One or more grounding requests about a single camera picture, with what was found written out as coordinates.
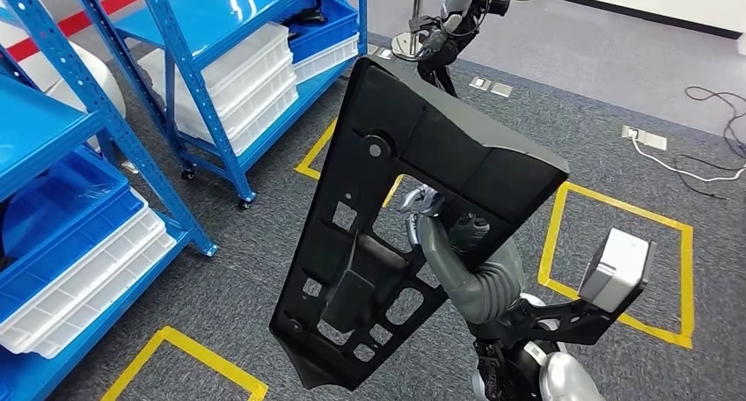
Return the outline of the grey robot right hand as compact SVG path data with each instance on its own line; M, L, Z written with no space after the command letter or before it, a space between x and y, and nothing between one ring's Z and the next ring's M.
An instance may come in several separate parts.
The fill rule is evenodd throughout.
M434 188L421 185L406 195L399 210L412 213L410 242L422 248L446 294L454 303L513 303L523 290L523 263L515 242L509 239L488 260L468 268L464 256L476 250L491 225L467 213L446 230L439 217L443 203Z

